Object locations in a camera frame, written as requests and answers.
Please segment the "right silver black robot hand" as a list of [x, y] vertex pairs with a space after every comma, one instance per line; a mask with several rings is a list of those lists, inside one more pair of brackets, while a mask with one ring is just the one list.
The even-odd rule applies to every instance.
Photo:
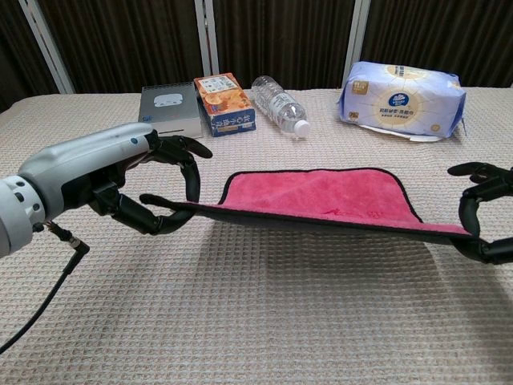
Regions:
[[513, 263], [513, 237], [484, 241], [480, 237], [479, 204], [501, 197], [513, 197], [513, 168], [499, 168], [482, 162], [467, 162], [447, 169], [452, 176], [468, 176], [475, 185], [463, 191], [458, 216], [469, 239], [452, 238], [452, 245], [465, 257], [484, 264]]

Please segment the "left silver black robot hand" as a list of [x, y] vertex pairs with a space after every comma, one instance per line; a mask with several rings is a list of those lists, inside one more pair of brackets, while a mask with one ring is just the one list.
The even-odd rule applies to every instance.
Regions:
[[160, 235], [176, 231], [194, 215], [178, 210], [156, 216], [147, 205], [170, 208], [171, 202], [152, 194], [138, 201], [122, 194], [126, 172], [155, 161], [180, 167], [186, 183], [186, 198], [200, 198], [200, 174], [195, 158], [212, 157], [199, 141], [186, 136], [160, 136], [145, 123], [122, 124], [44, 148], [26, 160], [18, 174], [39, 194], [44, 220], [51, 221], [71, 209], [90, 206], [100, 216], [142, 234]]

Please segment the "pink and black cloth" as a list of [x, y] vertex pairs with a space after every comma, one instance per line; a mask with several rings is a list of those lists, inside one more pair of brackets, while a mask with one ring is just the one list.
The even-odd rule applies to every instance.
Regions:
[[472, 237], [461, 225], [423, 221], [402, 182], [381, 168], [236, 172], [217, 204], [186, 201], [173, 207], [339, 229]]

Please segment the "silver earbuds box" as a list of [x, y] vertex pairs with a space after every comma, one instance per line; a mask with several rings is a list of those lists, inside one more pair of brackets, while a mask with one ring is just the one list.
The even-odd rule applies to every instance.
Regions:
[[139, 122], [151, 124], [161, 136], [203, 136], [193, 82], [142, 87]]

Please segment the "pale purple tissue pack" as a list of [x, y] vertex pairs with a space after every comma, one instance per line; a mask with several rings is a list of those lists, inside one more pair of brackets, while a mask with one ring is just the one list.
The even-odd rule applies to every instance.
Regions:
[[466, 98], [457, 75], [360, 61], [351, 67], [338, 107], [347, 123], [437, 140], [452, 136]]

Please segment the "orange snack box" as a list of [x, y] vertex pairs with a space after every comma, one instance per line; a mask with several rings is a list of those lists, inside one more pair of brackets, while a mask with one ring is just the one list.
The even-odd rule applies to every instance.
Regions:
[[194, 78], [206, 123], [213, 137], [254, 131], [256, 113], [231, 72]]

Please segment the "clear plastic water bottle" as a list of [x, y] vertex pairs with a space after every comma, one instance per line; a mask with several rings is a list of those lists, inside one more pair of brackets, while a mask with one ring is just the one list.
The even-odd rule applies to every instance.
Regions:
[[252, 83], [254, 103], [284, 133], [306, 138], [311, 130], [306, 109], [271, 76], [261, 75]]

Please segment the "beige woven tablecloth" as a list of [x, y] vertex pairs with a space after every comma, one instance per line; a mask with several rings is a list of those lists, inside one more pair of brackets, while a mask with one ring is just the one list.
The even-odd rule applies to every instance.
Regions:
[[[379, 167], [426, 222], [455, 223], [467, 161], [513, 167], [513, 89], [470, 88], [465, 127], [413, 143], [344, 124], [339, 90], [295, 91], [313, 126], [205, 136], [201, 199], [244, 170]], [[59, 224], [91, 248], [0, 385], [513, 385], [513, 264], [372, 234], [249, 228], [197, 217], [146, 237], [87, 207]]]

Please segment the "white metal frame post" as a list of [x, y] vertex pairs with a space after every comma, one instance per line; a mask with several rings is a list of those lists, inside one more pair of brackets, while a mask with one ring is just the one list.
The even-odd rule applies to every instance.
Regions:
[[351, 67], [360, 60], [364, 43], [371, 0], [354, 0], [353, 16], [345, 55], [342, 84], [345, 84]]
[[194, 0], [204, 76], [220, 73], [213, 0]]
[[38, 0], [18, 0], [29, 28], [60, 94], [74, 94], [75, 87], [63, 62]]

